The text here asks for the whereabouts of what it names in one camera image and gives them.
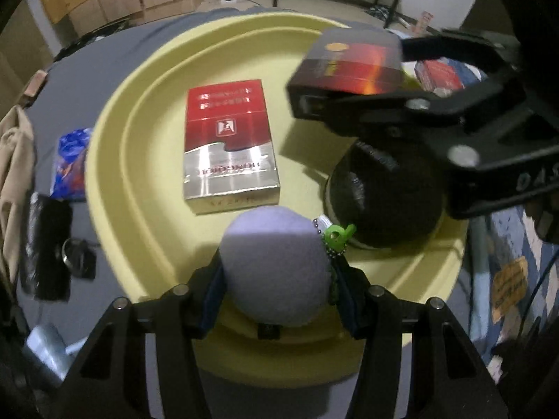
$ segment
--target gray plush ball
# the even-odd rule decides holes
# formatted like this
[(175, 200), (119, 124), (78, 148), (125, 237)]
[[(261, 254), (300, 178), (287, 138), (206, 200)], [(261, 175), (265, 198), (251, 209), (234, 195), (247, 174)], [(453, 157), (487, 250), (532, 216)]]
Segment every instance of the gray plush ball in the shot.
[(219, 247), (233, 302), (258, 323), (303, 326), (328, 301), (330, 262), (312, 221), (281, 206), (238, 216)]

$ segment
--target black pouch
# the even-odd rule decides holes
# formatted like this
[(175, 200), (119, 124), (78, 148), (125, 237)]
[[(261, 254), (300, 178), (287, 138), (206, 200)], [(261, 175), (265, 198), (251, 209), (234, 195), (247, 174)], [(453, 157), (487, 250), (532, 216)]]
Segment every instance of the black pouch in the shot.
[(34, 192), (26, 223), (20, 266), (23, 291), (36, 299), (67, 301), (71, 275), (61, 248), (70, 237), (72, 207), (67, 201)]

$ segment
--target gray tablecloth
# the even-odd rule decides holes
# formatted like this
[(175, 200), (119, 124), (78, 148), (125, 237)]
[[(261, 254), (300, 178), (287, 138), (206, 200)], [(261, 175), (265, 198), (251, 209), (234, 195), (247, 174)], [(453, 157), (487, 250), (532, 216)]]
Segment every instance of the gray tablecloth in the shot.
[[(54, 147), (59, 136), (77, 128), (93, 127), (105, 102), (130, 72), (155, 50), (175, 36), (202, 23), (266, 9), (219, 9), (195, 13), (171, 21), (152, 22), (99, 40), (55, 63), (49, 81), (28, 114), (34, 125), (37, 146), (36, 190), (48, 194), (52, 175)], [(72, 235), (96, 241), (97, 236), (85, 203), (73, 205)], [(468, 322), (469, 274), (460, 273), (449, 305), (463, 325)], [(18, 299), (31, 327), (54, 324), (67, 344), (87, 336), (107, 306), (123, 295), (102, 250), (97, 251), (95, 280), (72, 279), (68, 303), (34, 301), (18, 288)], [(150, 410), (163, 417), (158, 396), (154, 341), (147, 339), (147, 381)], [(409, 392), (410, 346), (402, 359), (403, 381), (396, 417), (405, 415)], [(343, 418), (351, 399), (356, 377), (304, 389), (259, 389), (234, 384), (202, 373), (203, 386), (215, 419), (309, 419)]]

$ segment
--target green keychain charm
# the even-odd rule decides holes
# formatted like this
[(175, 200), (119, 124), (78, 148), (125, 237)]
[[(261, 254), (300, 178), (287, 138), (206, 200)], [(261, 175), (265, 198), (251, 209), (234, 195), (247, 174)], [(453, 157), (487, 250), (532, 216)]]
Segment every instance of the green keychain charm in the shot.
[(330, 225), (322, 235), (322, 239), (326, 246), (336, 253), (343, 253), (346, 244), (356, 232), (357, 227), (353, 224), (348, 225), (346, 229), (339, 225)]

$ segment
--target white logo on red box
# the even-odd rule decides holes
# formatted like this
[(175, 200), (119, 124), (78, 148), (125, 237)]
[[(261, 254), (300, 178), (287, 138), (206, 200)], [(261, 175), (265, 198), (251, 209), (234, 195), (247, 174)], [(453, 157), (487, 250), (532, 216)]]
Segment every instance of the white logo on red box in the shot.
[(237, 133), (237, 123), (234, 119), (223, 119), (216, 124), (216, 135), (218, 137), (227, 137)]

